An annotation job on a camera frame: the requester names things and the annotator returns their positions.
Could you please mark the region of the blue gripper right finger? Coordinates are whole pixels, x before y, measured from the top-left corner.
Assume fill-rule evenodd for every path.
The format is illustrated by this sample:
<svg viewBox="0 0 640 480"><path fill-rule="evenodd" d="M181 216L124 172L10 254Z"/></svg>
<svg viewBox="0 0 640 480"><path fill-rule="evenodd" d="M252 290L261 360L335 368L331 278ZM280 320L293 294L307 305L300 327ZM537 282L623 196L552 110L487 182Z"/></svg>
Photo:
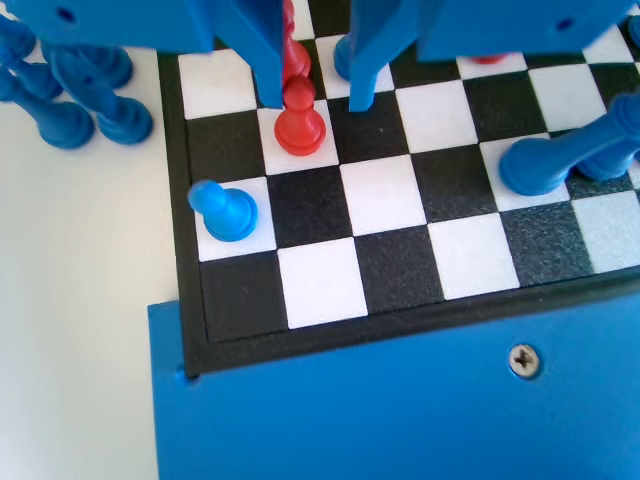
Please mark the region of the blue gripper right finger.
<svg viewBox="0 0 640 480"><path fill-rule="evenodd" d="M371 107L379 72L416 40L417 5L411 0L351 2L351 112Z"/></svg>

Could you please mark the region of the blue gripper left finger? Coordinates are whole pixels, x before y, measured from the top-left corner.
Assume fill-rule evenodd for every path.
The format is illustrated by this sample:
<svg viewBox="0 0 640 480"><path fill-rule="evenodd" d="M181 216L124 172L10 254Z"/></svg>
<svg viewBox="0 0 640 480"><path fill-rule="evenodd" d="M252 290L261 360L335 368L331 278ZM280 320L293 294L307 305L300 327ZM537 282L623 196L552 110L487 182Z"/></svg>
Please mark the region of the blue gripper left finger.
<svg viewBox="0 0 640 480"><path fill-rule="evenodd" d="M219 39L253 70L261 103L283 106L283 2L220 1Z"/></svg>

